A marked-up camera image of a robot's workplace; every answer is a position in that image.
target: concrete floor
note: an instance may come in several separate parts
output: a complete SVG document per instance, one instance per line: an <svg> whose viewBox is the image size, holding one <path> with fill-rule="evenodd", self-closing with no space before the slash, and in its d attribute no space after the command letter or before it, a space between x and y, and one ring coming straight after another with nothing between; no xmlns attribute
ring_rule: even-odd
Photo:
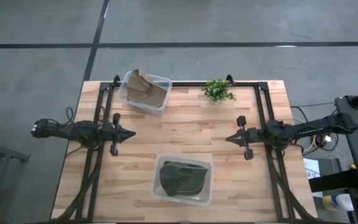
<svg viewBox="0 0 358 224"><path fill-rule="evenodd" d="M92 43L102 4L0 0L0 44ZM101 42L237 41L358 41L358 0L111 1L101 37ZM35 139L30 129L40 118L66 120L65 108L77 104L89 54L89 49L0 49L0 144L31 153L28 164L14 161L9 167L0 191L0 223L48 220L67 142ZM173 80L227 74L284 80L291 105L358 93L358 47L99 49L91 80L112 80L135 68ZM333 110L324 105L305 113L317 119ZM346 168L352 158L343 136L337 148ZM327 158L322 151L309 157Z"/></svg>

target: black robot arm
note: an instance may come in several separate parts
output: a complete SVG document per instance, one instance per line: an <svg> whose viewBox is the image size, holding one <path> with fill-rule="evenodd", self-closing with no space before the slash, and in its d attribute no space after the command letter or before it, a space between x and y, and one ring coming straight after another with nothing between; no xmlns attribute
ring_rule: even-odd
<svg viewBox="0 0 358 224"><path fill-rule="evenodd" d="M246 160L253 157L252 150L248 146L250 143L264 142L275 149L284 149L292 141L303 137L325 133L351 134L358 130L358 125L346 113L338 113L297 125L271 120L266 123L264 129L249 128L247 130L245 129L246 117L240 116L237 119L237 125L240 129L236 134L227 137L226 140L238 144L240 147L245 147L244 157Z"/></svg>
<svg viewBox="0 0 358 224"><path fill-rule="evenodd" d="M35 138L55 136L69 141L77 141L84 147L94 148L100 141L122 143L135 135L135 132L122 128L119 125L119 119L119 113L114 114L112 123L105 121L102 125L92 121L60 124L51 119L40 119L34 123L31 134Z"/></svg>

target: plastic bin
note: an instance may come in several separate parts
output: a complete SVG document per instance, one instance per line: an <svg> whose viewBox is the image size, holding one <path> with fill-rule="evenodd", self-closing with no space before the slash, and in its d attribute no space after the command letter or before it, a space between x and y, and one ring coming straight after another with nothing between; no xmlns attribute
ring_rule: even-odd
<svg viewBox="0 0 358 224"><path fill-rule="evenodd" d="M174 195L168 196L163 189L160 181L160 170L166 162L180 162L192 164L206 168L208 171L204 177L204 185L202 190L196 195ZM152 186L152 196L160 200L168 200L171 202L186 203L190 205L209 205L212 201L214 165L210 161L204 161L197 158L183 157L181 155L160 154L155 161L155 175Z"/></svg>
<svg viewBox="0 0 358 224"><path fill-rule="evenodd" d="M149 105L145 105L142 103L136 103L133 101L128 101L127 100L127 83L129 80L129 77L131 75L132 71L129 71L125 74L125 77L121 83L121 86L118 89L118 99L129 105L132 106L136 109L138 109L139 111L143 112L143 113L148 113L148 114L152 114L152 115L160 115L163 113L166 105L167 105L167 101L169 99L169 93L171 92L172 89L172 81L170 79L164 78L164 77L159 77L156 75L150 75L149 74L149 78L151 79L151 81L153 81L154 83L160 85L163 88L167 89L167 95L165 96L164 102L162 104L161 107L154 107L154 106L149 106Z"/></svg>

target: wooden table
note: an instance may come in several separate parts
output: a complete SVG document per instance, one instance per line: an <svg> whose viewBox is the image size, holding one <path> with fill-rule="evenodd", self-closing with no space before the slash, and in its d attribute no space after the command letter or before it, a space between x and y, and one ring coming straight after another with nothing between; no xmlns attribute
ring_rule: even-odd
<svg viewBox="0 0 358 224"><path fill-rule="evenodd" d="M84 82L76 121L93 120L99 83ZM276 119L293 123L284 82L268 81L268 85ZM243 148L225 141L238 129L236 119L240 115L246 116L247 128L260 128L254 89L232 87L232 91L237 101L212 105L199 87L174 87L164 114L156 117L132 111L116 98L115 90L110 118L120 113L122 127L137 134L118 145L117 157L109 153L111 143L105 145L94 221L277 221L264 145L253 144L254 158L245 161ZM71 142L68 152L78 147L79 143ZM158 154L211 159L215 166L211 204L202 207L152 198ZM86 149L82 149L66 158L52 218L58 217L78 193L85 157ZM284 160L291 190L302 206L316 217L299 147L289 147ZM285 210L285 201L281 201Z"/></svg>

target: green plant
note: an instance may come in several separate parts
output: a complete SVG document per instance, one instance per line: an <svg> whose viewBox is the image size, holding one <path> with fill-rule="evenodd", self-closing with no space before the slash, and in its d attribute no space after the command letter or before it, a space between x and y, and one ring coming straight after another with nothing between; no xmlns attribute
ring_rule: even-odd
<svg viewBox="0 0 358 224"><path fill-rule="evenodd" d="M229 92L230 84L222 78L217 80L208 80L206 85L202 87L201 91L204 96L207 96L213 103L219 103L229 100L236 100L232 92Z"/></svg>

